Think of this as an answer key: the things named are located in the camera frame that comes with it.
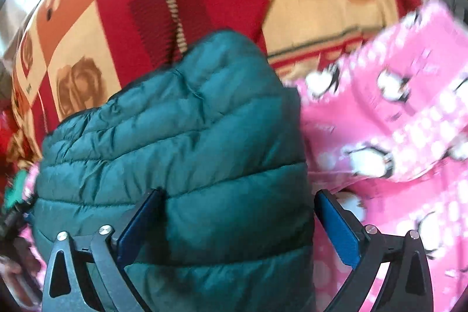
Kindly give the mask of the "person left hand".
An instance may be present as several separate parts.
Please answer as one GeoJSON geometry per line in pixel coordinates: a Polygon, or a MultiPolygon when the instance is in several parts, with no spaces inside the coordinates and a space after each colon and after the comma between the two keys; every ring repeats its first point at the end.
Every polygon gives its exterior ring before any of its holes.
{"type": "Polygon", "coordinates": [[[1,242],[1,279],[17,302],[25,306],[37,303],[25,274],[35,278],[41,268],[30,243],[23,237],[17,237],[12,242],[1,242]]]}

